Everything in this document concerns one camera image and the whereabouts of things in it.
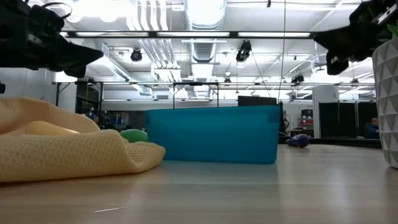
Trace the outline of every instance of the ceiling duct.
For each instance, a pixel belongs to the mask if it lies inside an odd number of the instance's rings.
[[[105,44],[102,44],[102,51],[104,52],[104,57],[102,57],[101,63],[105,66],[107,66],[111,72],[113,72],[115,75],[118,75],[124,79],[126,82],[139,82],[139,80],[133,79],[132,76],[128,72],[122,69],[121,66],[117,65],[116,62],[112,61],[109,57],[109,48]],[[153,91],[151,88],[145,87],[143,85],[132,85],[136,90],[139,91],[140,95],[142,96],[152,96]]]
[[[189,30],[221,30],[224,24],[226,0],[184,0],[185,23]],[[198,63],[211,62],[216,44],[192,43],[192,57]]]

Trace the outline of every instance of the exposed ceiling pipe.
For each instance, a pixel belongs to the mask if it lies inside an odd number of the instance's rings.
[[[166,0],[160,0],[160,26],[162,28],[162,30],[168,30],[169,28],[167,27],[167,10],[166,10]],[[170,57],[170,62],[173,64],[173,67],[177,68],[177,61],[175,59],[175,54],[174,54],[174,49],[173,49],[173,45],[170,39],[162,39],[163,43],[164,43],[164,49],[165,53],[166,51],[169,53],[169,57]]]
[[[147,1],[139,0],[139,2],[141,3],[141,19],[140,19],[141,26],[142,28],[144,28],[144,30],[150,30],[147,22]],[[160,62],[161,67],[165,68],[166,63],[163,60],[162,53],[160,52],[159,48],[156,46],[155,40],[150,39],[148,43],[150,48],[149,50],[151,50],[154,53],[154,58],[156,58],[156,60]]]
[[[189,30],[221,30],[226,12],[226,0],[184,0],[185,22]],[[213,60],[216,44],[194,43],[192,57],[200,63]]]
[[[226,0],[184,0],[185,23],[188,30],[221,30],[226,12]],[[191,43],[191,58],[198,64],[191,66],[193,76],[198,82],[205,82],[211,78],[214,65],[211,62],[216,54],[216,43]],[[208,86],[195,86],[196,96],[204,97]]]
[[[127,18],[127,26],[130,28],[130,30],[138,30],[141,31],[141,25],[139,23],[138,20],[138,3],[137,0],[131,0],[131,7],[132,7],[132,13],[131,13],[131,17]],[[152,50],[152,48],[150,47],[148,40],[144,39],[139,39],[138,40],[140,46],[145,50],[145,52],[147,53],[149,59],[151,60],[151,62],[153,64],[156,65],[156,67],[161,67],[162,64],[156,60],[155,56],[154,56],[154,51]]]
[[[149,0],[149,3],[150,3],[150,25],[152,26],[153,30],[159,30],[159,26],[157,25],[156,0]],[[157,43],[157,45],[160,45],[162,47],[164,55],[167,59],[167,67],[170,67],[170,68],[173,67],[173,63],[171,61],[169,52],[165,46],[164,39],[155,40],[155,43]],[[164,62],[164,58],[161,53],[160,53],[160,57],[162,58],[162,61]]]

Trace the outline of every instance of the white ceiling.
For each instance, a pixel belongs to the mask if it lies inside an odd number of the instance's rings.
[[[126,2],[128,0],[113,0],[113,2]],[[102,1],[96,1],[94,8],[100,8]],[[226,8],[226,16],[224,21],[224,30],[243,30],[243,31],[319,31],[334,29],[346,26],[349,23],[349,15],[354,11],[355,7],[361,0],[287,0],[287,9],[284,14],[284,1],[272,0],[271,8],[266,8],[266,4],[259,3],[259,1],[249,0],[228,0]],[[172,8],[182,7],[182,0],[167,1],[167,23],[172,30],[185,30],[184,12],[176,11]],[[126,25],[126,18],[119,17],[116,21],[106,23],[99,17],[84,17],[80,22],[68,22],[66,29],[74,30],[128,30]],[[132,73],[132,76],[137,75],[142,81],[148,80],[143,72],[149,72],[151,61],[146,54],[143,54],[141,62],[132,62],[129,58],[133,47],[140,47],[136,39],[95,39],[97,46],[102,43],[111,50],[111,59],[120,64],[123,69]],[[236,68],[234,60],[235,52],[242,43],[241,39],[228,39],[225,44],[218,44],[216,55],[216,63],[213,69],[213,76],[224,77],[225,72],[231,72],[231,76],[246,77],[245,79],[238,79],[239,82],[252,82],[259,78],[259,73],[263,76],[280,77],[285,75],[291,69],[299,65],[309,56],[316,54],[315,44],[312,40],[251,40],[252,54],[246,61],[244,68]],[[190,74],[190,57],[188,44],[181,43],[181,40],[172,39],[174,52],[181,66],[182,77],[187,77]],[[343,72],[340,77],[347,79],[352,78],[362,73],[372,71],[371,61],[364,62],[362,65],[355,65],[348,71]],[[89,66],[88,76],[94,77],[96,80],[112,79],[113,74],[105,66],[94,63]]]

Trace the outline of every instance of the wall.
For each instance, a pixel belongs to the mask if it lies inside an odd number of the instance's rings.
[[[238,106],[237,101],[221,101],[220,106]],[[175,108],[209,108],[217,107],[216,101],[207,102],[175,102]],[[103,110],[108,111],[145,111],[173,109],[173,101],[104,101]]]
[[[284,111],[286,111],[287,120],[290,122],[289,129],[298,127],[302,110],[313,110],[312,101],[284,103]]]
[[[57,86],[51,84],[55,76],[47,69],[0,68],[0,82],[6,84],[6,92],[0,97],[24,96],[55,104]],[[74,113],[75,104],[76,86],[70,85],[60,94],[59,107]]]
[[[338,86],[316,86],[312,90],[313,129],[315,138],[321,138],[319,103],[335,103],[339,101]]]
[[[0,97],[26,96],[55,103],[56,86],[51,84],[53,76],[54,73],[46,69],[0,68],[0,82],[6,84],[6,92]]]

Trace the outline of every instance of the fluorescent light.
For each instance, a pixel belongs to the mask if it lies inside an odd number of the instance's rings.
[[[239,32],[238,37],[309,37],[309,32]]]
[[[181,40],[181,43],[184,44],[216,44],[216,43],[220,43],[220,44],[225,44],[226,40]]]
[[[103,101],[128,101],[128,100],[103,100]]]
[[[76,32],[76,35],[82,37],[112,37],[112,36],[126,36],[126,37],[147,37],[147,32]]]
[[[306,98],[307,96],[310,96],[310,95],[312,95],[312,93],[309,93],[309,94],[303,95],[303,96],[298,96],[297,98],[298,99],[304,99],[304,98]]]
[[[365,75],[364,77],[361,77],[358,80],[359,81],[363,81],[363,80],[367,80],[367,79],[370,79],[370,78],[373,78],[373,73],[369,74],[369,75]]]
[[[368,77],[370,75],[373,75],[373,72],[366,72],[360,75],[355,76],[354,78],[364,78],[364,77]]]
[[[312,88],[312,86],[306,86],[306,87],[302,88],[301,90],[297,90],[296,93],[300,93],[300,92],[303,93],[304,90],[309,89],[309,88]]]
[[[340,94],[360,94],[360,92],[357,90],[360,90],[360,89],[363,89],[366,87],[368,87],[368,86],[358,86],[356,88],[353,88],[352,90],[342,91],[342,92],[340,92]]]
[[[135,85],[173,85],[172,82],[131,82],[130,84]]]
[[[130,85],[128,82],[104,82],[104,85]]]
[[[159,37],[229,37],[229,32],[205,32],[205,31],[196,31],[196,32],[158,32],[157,35]]]
[[[93,35],[101,35],[101,34],[104,34],[104,32],[77,32],[76,34],[86,37],[86,36],[93,36]]]

